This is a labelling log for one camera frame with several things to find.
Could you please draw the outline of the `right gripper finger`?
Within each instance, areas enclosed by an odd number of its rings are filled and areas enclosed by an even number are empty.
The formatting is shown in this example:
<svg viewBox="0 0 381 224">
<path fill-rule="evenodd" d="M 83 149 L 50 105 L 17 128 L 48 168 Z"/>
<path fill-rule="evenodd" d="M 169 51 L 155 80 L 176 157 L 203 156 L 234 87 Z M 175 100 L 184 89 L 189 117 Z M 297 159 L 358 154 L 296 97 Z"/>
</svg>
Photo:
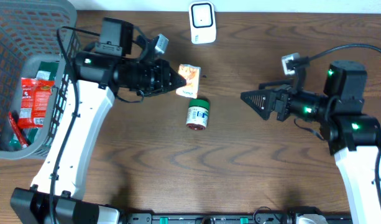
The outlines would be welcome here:
<svg viewBox="0 0 381 224">
<path fill-rule="evenodd" d="M 281 85 L 293 85 L 293 80 L 288 79 L 288 80 L 279 80 L 279 81 L 274 81 L 274 82 L 261 83 L 259 85 L 259 89 L 263 90 L 269 86 L 281 86 Z"/>
<path fill-rule="evenodd" d="M 263 120 L 268 120 L 273 111 L 276 94 L 273 90 L 254 90 L 241 93 L 241 100 L 249 105 Z"/>
</svg>

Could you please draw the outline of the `small orange carton box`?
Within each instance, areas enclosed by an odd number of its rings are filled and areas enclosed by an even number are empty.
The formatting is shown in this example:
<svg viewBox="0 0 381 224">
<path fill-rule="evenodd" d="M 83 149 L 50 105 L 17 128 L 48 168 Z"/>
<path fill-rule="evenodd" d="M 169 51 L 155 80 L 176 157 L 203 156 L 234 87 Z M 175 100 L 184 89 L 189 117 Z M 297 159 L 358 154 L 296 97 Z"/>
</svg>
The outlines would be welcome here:
<svg viewBox="0 0 381 224">
<path fill-rule="evenodd" d="M 201 68 L 188 64 L 180 64 L 178 74 L 186 80 L 186 85 L 176 90 L 179 96 L 194 98 L 198 97 Z"/>
</svg>

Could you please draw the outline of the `green lid seasoning jar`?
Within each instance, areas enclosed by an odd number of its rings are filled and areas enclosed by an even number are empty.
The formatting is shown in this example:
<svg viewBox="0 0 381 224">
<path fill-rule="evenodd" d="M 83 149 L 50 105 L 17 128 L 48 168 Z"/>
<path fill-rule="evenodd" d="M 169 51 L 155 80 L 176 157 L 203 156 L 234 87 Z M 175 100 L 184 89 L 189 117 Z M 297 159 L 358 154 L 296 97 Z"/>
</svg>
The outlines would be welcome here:
<svg viewBox="0 0 381 224">
<path fill-rule="evenodd" d="M 192 130 L 205 130 L 208 125 L 209 108 L 208 101 L 192 99 L 188 107 L 186 126 Z"/>
</svg>

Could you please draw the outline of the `red snack bag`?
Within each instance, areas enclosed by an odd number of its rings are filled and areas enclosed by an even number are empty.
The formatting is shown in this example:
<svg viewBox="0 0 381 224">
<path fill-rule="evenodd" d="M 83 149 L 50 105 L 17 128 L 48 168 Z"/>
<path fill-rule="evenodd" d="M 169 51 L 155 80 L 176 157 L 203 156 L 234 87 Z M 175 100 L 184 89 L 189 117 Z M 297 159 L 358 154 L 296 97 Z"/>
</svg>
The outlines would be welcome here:
<svg viewBox="0 0 381 224">
<path fill-rule="evenodd" d="M 21 78 L 22 99 L 17 122 L 21 129 L 43 127 L 54 83 L 52 80 Z"/>
</svg>

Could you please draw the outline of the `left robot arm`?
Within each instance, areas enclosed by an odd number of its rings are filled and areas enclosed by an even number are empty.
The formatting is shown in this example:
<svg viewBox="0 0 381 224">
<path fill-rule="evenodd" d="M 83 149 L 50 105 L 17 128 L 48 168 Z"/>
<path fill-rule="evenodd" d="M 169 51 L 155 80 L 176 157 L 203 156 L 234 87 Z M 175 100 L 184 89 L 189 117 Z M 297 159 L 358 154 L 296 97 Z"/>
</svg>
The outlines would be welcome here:
<svg viewBox="0 0 381 224">
<path fill-rule="evenodd" d="M 98 41 L 66 57 L 69 84 L 61 123 L 29 189 L 16 188 L 11 208 L 22 223 L 124 223 L 110 205 L 89 203 L 86 174 L 101 125 L 126 88 L 140 98 L 185 86 L 162 59 L 168 39 L 149 39 L 130 22 L 104 18 Z"/>
</svg>

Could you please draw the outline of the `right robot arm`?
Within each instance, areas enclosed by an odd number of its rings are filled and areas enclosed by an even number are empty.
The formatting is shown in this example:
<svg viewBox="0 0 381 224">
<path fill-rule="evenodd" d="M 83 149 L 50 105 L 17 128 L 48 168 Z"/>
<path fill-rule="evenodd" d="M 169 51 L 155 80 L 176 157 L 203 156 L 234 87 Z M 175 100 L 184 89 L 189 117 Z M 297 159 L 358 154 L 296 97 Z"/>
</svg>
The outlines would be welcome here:
<svg viewBox="0 0 381 224">
<path fill-rule="evenodd" d="M 279 121 L 296 116 L 319 123 L 317 137 L 328 143 L 335 158 L 353 223 L 381 223 L 381 127 L 362 112 L 365 67 L 349 60 L 331 62 L 321 95 L 303 90 L 304 68 L 295 74 L 294 80 L 245 91 L 241 100 L 264 120 L 274 111 Z"/>
</svg>

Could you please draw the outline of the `white barcode scanner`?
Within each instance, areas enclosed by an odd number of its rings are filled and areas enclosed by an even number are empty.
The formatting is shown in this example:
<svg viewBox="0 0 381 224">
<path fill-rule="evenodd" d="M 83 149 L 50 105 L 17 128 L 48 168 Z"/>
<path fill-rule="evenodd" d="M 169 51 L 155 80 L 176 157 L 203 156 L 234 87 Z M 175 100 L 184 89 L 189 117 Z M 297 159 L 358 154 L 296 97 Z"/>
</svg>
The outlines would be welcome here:
<svg viewBox="0 0 381 224">
<path fill-rule="evenodd" d="M 214 5 L 210 1 L 198 1 L 188 8 L 193 44 L 209 44 L 216 40 L 217 28 Z"/>
</svg>

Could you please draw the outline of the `green white flat packet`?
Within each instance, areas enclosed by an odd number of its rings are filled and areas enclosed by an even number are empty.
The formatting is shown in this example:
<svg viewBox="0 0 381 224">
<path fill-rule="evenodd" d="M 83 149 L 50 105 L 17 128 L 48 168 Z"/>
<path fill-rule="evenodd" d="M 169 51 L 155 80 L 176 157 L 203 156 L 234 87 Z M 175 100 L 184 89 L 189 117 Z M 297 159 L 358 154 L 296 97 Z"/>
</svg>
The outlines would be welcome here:
<svg viewBox="0 0 381 224">
<path fill-rule="evenodd" d="M 57 75 L 58 62 L 41 62 L 35 79 L 54 81 Z"/>
</svg>

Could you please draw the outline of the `grey plastic mesh basket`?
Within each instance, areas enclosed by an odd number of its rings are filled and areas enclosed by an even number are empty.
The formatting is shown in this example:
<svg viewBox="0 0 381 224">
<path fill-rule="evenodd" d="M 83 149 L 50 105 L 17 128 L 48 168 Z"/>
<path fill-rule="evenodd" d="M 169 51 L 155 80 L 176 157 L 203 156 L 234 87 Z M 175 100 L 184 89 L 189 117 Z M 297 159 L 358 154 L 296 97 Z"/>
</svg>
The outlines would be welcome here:
<svg viewBox="0 0 381 224">
<path fill-rule="evenodd" d="M 69 57 L 80 49 L 75 7 L 67 0 L 0 0 L 0 159 L 45 159 L 67 101 L 68 69 L 60 52 Z M 45 123 L 27 148 L 9 144 L 14 132 L 8 114 L 17 118 L 21 108 L 21 80 L 35 78 L 43 62 L 58 63 L 48 101 Z"/>
</svg>

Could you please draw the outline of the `small red stick packet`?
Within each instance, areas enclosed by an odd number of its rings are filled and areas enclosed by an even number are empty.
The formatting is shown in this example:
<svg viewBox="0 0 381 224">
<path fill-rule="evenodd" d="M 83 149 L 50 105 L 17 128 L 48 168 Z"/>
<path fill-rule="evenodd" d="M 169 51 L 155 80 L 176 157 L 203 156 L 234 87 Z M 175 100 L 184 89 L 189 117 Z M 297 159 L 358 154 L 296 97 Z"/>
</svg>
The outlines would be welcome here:
<svg viewBox="0 0 381 224">
<path fill-rule="evenodd" d="M 8 113 L 8 119 L 9 119 L 9 124 L 13 130 L 14 135 L 12 136 L 11 140 L 9 141 L 9 145 L 12 146 L 14 149 L 25 149 L 27 148 L 28 142 L 25 139 L 25 137 L 22 134 L 22 131 L 19 129 L 15 119 L 12 116 L 12 113 Z"/>
</svg>

